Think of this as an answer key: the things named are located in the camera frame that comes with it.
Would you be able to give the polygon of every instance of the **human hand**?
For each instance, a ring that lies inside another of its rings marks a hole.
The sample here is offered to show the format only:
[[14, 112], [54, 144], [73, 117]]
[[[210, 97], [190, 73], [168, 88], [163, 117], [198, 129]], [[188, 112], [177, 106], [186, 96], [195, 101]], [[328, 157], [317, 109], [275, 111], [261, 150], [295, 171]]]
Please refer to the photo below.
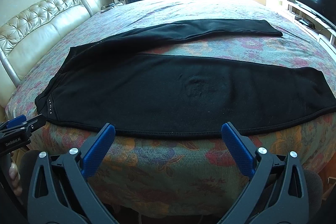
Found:
[[17, 165], [13, 160], [12, 160], [12, 164], [9, 168], [8, 173], [11, 179], [14, 194], [16, 196], [20, 196], [22, 194], [22, 187], [20, 185], [20, 174], [19, 174]]

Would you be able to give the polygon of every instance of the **rivet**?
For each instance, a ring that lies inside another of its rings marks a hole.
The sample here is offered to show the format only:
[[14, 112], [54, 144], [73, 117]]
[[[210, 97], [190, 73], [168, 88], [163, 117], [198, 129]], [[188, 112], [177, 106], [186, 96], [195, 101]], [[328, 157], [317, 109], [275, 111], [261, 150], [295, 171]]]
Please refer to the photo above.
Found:
[[78, 153], [78, 149], [77, 148], [71, 148], [70, 150], [69, 150], [69, 153], [71, 154], [71, 155], [75, 155], [75, 154], [77, 154]]
[[267, 149], [266, 149], [266, 148], [263, 148], [263, 147], [259, 147], [259, 148], [258, 148], [258, 152], [259, 152], [260, 154], [266, 154], [266, 153], [267, 153]]
[[40, 157], [40, 158], [44, 158], [46, 155], [47, 155], [47, 153], [43, 151], [43, 152], [41, 152], [41, 153], [39, 154], [39, 157]]
[[294, 152], [294, 151], [291, 151], [289, 154], [290, 154], [293, 158], [296, 158], [296, 157], [297, 157], [297, 153]]

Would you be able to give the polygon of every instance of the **tufted headboard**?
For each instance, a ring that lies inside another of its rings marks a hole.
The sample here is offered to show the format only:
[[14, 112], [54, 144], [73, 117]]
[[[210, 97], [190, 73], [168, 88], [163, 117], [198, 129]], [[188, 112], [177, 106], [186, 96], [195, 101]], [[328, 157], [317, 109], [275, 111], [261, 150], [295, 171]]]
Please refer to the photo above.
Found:
[[0, 122], [12, 93], [28, 72], [99, 10], [99, 0], [42, 0], [0, 28]]

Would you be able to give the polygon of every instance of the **blue gripper pad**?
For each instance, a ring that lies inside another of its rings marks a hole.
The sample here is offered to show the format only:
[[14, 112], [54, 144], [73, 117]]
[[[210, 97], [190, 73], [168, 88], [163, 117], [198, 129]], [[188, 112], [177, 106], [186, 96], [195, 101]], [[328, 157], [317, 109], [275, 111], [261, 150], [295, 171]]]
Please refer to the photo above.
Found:
[[99, 165], [114, 142], [115, 134], [114, 126], [110, 124], [86, 153], [82, 160], [81, 171], [85, 179], [92, 177], [96, 173]]
[[26, 116], [20, 115], [20, 116], [14, 118], [14, 119], [11, 119], [10, 121], [8, 121], [7, 128], [12, 128], [12, 127], [18, 126], [18, 125], [24, 123], [25, 121], [27, 121]]
[[251, 179], [255, 173], [254, 157], [237, 135], [239, 134], [238, 131], [232, 127], [228, 123], [222, 125], [222, 139], [240, 172]]

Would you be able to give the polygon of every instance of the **floral bedspread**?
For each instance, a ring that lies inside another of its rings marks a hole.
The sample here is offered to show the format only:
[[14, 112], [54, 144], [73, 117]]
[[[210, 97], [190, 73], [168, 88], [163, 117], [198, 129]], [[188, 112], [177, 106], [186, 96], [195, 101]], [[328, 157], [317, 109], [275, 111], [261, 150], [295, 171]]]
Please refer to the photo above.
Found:
[[[6, 107], [8, 118], [37, 114], [34, 99], [56, 74], [70, 47], [134, 28], [201, 18], [265, 19], [281, 30], [283, 37], [221, 36], [150, 52], [290, 68], [310, 66], [324, 73], [336, 95], [336, 63], [329, 54], [296, 25], [252, 0], [144, 0], [97, 13], [69, 33], [24, 78]], [[318, 172], [336, 151], [335, 132], [336, 113], [332, 113], [251, 139], [272, 153], [285, 155], [294, 150], [305, 168]], [[91, 134], [47, 123], [34, 133], [31, 148], [64, 153], [80, 146]], [[89, 181], [104, 203], [130, 207], [150, 217], [224, 213], [247, 182], [221, 139], [171, 141], [120, 136]]]

